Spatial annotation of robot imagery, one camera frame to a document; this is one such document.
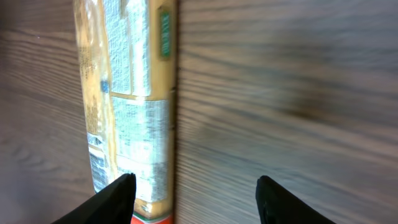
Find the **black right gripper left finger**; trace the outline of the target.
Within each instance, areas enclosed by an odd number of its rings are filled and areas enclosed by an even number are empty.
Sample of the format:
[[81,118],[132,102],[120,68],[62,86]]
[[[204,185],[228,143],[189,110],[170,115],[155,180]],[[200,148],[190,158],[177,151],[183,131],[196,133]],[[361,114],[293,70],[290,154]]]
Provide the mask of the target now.
[[53,224],[130,224],[136,199],[136,176],[123,174]]

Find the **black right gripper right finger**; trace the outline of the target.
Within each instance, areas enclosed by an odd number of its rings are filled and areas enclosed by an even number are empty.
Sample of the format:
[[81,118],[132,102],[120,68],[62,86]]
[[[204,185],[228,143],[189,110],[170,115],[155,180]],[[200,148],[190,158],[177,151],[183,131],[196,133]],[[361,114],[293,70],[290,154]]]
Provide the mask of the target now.
[[266,175],[257,180],[256,202],[262,224],[335,224]]

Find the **orange spaghetti package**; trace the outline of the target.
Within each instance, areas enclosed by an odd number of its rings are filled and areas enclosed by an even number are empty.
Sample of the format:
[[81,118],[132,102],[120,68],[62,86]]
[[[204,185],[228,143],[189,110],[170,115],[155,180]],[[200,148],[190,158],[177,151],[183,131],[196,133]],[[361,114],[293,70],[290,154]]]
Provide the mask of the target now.
[[133,223],[172,223],[177,2],[76,0],[95,192],[136,176]]

